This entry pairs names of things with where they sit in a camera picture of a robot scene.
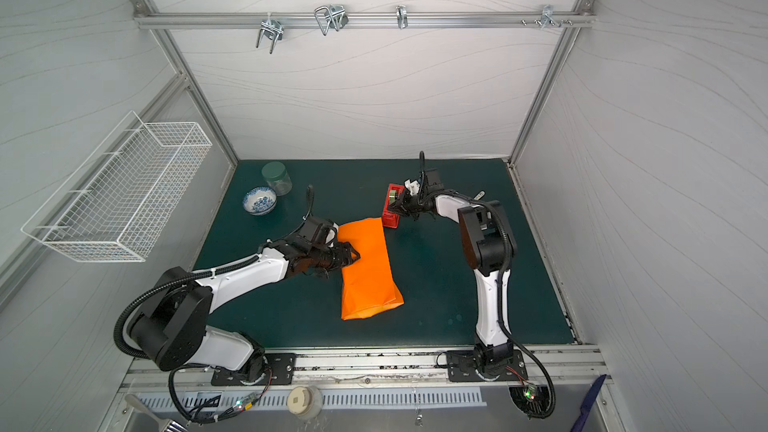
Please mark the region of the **orange wrapping paper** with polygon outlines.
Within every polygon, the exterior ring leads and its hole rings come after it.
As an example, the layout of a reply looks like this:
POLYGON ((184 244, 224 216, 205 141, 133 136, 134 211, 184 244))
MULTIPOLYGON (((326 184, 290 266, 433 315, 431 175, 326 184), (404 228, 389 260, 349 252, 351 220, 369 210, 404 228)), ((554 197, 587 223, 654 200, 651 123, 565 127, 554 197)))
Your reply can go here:
POLYGON ((342 225, 341 242, 359 254, 352 265, 342 268, 341 318, 367 319, 398 308, 404 298, 397 287, 389 260, 381 218, 368 218, 342 225))

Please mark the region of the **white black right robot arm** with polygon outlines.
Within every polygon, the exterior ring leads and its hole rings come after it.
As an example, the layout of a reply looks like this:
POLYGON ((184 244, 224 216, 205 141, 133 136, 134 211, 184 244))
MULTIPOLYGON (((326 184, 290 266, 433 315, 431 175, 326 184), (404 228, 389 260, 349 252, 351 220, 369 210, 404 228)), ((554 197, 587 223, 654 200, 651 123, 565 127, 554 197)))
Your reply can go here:
POLYGON ((476 281, 476 344, 465 361, 480 380, 500 378, 515 363, 516 341, 508 322, 509 273, 516 245, 499 202, 452 190, 415 194, 406 189, 387 199, 386 210, 402 217, 434 213, 459 225, 462 251, 476 281))

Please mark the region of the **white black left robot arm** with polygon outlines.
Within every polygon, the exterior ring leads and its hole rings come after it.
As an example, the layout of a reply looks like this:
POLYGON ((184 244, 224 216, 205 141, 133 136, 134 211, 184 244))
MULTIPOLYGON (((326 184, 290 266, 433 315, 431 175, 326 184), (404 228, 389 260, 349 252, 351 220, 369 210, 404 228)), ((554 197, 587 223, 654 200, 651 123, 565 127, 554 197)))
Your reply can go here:
POLYGON ((303 249, 279 240, 223 266, 193 272, 171 268, 121 312, 113 341, 122 353, 150 360, 167 373, 210 366, 255 383, 266 374, 263 347, 242 333, 211 326, 210 314, 255 289, 309 270, 341 270, 360 258, 347 242, 303 249))

